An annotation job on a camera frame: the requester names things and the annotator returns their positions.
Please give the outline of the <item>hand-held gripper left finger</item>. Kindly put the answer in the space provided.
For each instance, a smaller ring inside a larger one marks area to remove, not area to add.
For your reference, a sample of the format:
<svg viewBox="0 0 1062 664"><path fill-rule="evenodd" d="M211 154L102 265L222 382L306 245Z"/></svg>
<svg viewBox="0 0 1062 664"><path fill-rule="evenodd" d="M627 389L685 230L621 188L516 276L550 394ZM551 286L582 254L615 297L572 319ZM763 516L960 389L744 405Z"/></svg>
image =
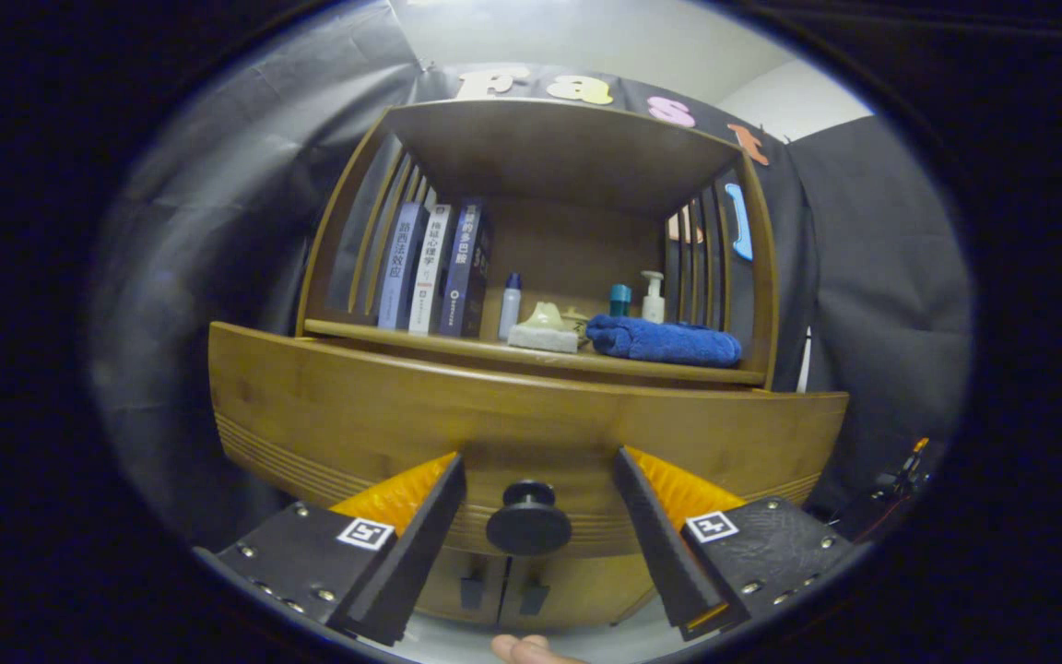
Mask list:
<svg viewBox="0 0 1062 664"><path fill-rule="evenodd" d="M290 504L222 551L195 556L291 619L394 646L465 495L464 459L450 453L333 507Z"/></svg>

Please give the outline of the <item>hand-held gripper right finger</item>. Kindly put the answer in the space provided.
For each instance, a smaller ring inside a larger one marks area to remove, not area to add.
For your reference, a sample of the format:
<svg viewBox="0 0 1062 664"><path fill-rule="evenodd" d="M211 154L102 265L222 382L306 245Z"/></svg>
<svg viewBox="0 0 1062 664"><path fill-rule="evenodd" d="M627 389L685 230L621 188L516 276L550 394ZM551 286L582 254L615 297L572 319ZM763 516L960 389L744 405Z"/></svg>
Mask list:
<svg viewBox="0 0 1062 664"><path fill-rule="evenodd" d="M628 446L614 457L614 483L667 622L684 640L791 608L853 550L849 539L783 497L747 503Z"/></svg>

